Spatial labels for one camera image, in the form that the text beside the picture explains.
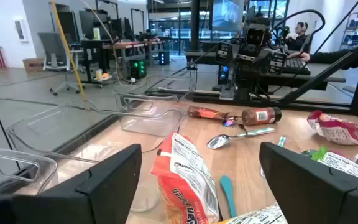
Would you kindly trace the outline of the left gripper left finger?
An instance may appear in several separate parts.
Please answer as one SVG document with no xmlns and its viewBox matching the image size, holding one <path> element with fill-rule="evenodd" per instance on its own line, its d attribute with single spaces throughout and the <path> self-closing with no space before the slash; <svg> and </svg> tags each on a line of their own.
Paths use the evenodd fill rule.
<svg viewBox="0 0 358 224">
<path fill-rule="evenodd" d="M 0 149 L 0 223 L 125 223 L 139 182 L 140 144 L 101 162 Z"/>
</svg>

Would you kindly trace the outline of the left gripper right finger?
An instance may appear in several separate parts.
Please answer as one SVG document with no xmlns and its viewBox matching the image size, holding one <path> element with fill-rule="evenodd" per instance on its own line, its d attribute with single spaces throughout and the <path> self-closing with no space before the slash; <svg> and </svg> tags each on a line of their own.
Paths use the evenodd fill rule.
<svg viewBox="0 0 358 224">
<path fill-rule="evenodd" d="M 271 142 L 259 161 L 288 223 L 358 223 L 358 177 Z"/>
</svg>

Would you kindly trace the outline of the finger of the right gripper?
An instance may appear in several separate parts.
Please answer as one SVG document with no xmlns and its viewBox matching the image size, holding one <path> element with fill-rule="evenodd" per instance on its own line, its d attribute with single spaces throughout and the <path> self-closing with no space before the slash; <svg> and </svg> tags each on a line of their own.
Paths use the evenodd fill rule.
<svg viewBox="0 0 358 224">
<path fill-rule="evenodd" d="M 282 52 L 274 52 L 270 61 L 268 74 L 281 75 L 285 62 L 287 60 L 287 54 Z"/>
<path fill-rule="evenodd" d="M 217 47 L 215 61 L 219 65 L 226 65 L 231 60 L 231 44 L 220 42 Z"/>
</svg>

